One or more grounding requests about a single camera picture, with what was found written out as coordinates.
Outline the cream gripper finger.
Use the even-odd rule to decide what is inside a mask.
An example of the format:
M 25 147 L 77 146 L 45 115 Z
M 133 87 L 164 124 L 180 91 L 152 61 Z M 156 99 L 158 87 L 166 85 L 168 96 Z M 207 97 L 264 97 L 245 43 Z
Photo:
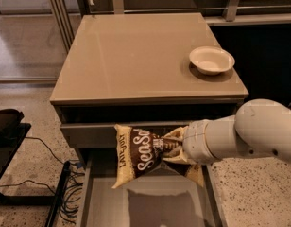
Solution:
M 182 148 L 175 148 L 170 152 L 165 152 L 163 154 L 163 160 L 169 163 L 180 165 L 194 165 L 196 163 Z
M 172 140 L 177 140 L 177 141 L 182 142 L 186 130 L 187 130 L 187 126 L 175 128 L 174 130 L 172 130 L 171 132 L 169 132 L 166 135 L 166 137 L 167 138 L 170 138 Z

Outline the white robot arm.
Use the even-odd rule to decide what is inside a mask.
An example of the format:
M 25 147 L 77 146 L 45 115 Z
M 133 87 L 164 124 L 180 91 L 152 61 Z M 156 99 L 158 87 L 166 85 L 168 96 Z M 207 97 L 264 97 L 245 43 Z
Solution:
M 234 115 L 193 121 L 182 132 L 182 147 L 167 162 L 206 165 L 226 158 L 275 157 L 291 164 L 291 110 L 272 100 L 251 100 Z

